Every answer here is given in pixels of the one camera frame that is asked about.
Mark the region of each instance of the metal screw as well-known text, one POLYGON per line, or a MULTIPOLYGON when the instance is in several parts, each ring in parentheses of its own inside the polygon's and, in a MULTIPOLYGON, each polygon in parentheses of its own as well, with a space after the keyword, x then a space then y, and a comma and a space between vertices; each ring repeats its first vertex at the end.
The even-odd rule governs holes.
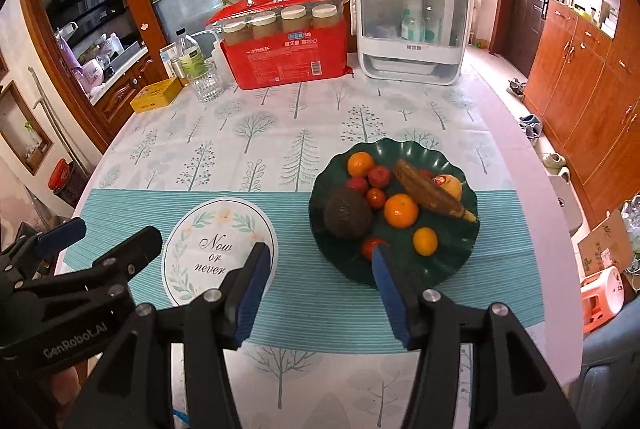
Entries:
POLYGON ((494 303, 491 305, 491 311, 496 314, 499 315, 500 317, 506 317, 506 315, 509 313, 509 309, 507 308, 507 305, 502 304, 502 303, 494 303))
POLYGON ((427 290, 422 292, 422 298, 430 303, 437 303, 441 297, 442 295, 440 295, 440 292, 433 288, 427 288, 427 290))
POLYGON ((140 317, 146 317, 152 311, 153 311, 153 306, 151 306, 149 303, 142 303, 136 306, 136 313, 140 317))
POLYGON ((203 297, 204 297, 204 300, 207 301, 207 303, 214 303, 222 299, 222 292, 217 288, 211 288, 206 292, 204 292, 203 297))
POLYGON ((122 292, 124 292, 124 286, 122 286, 121 284, 114 284, 108 290, 108 294, 111 297, 116 297, 116 295, 120 295, 122 292))

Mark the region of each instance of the banana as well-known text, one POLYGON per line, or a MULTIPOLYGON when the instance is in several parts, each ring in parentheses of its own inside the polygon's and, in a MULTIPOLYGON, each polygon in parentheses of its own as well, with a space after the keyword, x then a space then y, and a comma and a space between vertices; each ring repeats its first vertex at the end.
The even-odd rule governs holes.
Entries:
POLYGON ((466 210, 462 203, 431 180, 420 176, 416 168, 406 161, 396 162, 394 174, 407 194, 431 212, 441 216, 462 218, 469 222, 478 221, 478 218, 466 210))

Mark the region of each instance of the white storage box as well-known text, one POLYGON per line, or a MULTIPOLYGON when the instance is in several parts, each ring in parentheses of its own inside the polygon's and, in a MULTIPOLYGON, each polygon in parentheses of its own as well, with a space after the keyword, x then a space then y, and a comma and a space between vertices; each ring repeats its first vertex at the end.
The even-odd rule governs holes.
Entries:
POLYGON ((452 84, 472 0, 355 0, 358 58, 373 78, 452 84))

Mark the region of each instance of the fruit plate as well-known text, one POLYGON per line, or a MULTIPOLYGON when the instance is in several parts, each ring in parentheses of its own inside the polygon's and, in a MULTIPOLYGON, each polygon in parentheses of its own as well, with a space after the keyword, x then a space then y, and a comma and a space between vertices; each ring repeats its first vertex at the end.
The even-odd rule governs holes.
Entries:
MULTIPOLYGON (((407 229, 390 226, 385 221, 383 211, 375 210, 369 232, 360 240, 338 239, 327 231, 322 217, 324 204, 334 189, 347 183, 350 178, 347 160, 360 151, 369 153, 377 165, 383 165, 391 171, 396 161, 403 158, 415 168, 431 171, 434 176, 452 174, 462 184, 462 204, 478 216, 478 198, 469 188, 465 173, 450 164, 440 151, 425 149, 414 141, 396 142, 390 138, 375 143, 359 143, 347 152, 334 156, 316 178, 309 200, 309 222, 320 252, 347 279, 376 288, 371 263, 360 253, 360 246, 366 239, 380 237, 391 245, 398 266, 415 275, 424 287, 434 287, 451 277, 471 256, 480 221, 470 223, 460 218, 440 216, 420 207, 418 219, 407 229), (438 249, 429 257, 419 255, 414 249, 412 237, 419 227, 431 227, 438 236, 438 249)), ((384 190, 387 197, 405 192, 394 176, 384 190)))

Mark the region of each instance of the tree print tablecloth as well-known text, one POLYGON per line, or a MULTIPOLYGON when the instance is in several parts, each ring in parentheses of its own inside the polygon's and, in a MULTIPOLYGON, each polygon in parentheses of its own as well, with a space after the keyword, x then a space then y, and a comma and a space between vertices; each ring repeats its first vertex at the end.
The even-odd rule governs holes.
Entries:
MULTIPOLYGON (((256 192, 310 192, 335 154, 389 137, 442 151, 474 190, 513 189, 465 91, 474 80, 464 74, 454 86, 428 86, 368 79, 356 68, 353 76, 321 82, 256 91, 236 86, 207 104, 186 88, 172 105, 129 120, 90 187, 244 192, 249 201, 256 192)), ((543 325, 528 328, 541 349, 543 325)), ((461 352, 456 425, 466 427, 471 353, 467 347, 461 352)), ((183 412, 181 358, 175 346, 174 407, 183 412)), ((417 354, 347 355, 245 343, 226 352, 226 360, 245 429, 393 429, 402 421, 417 354)))

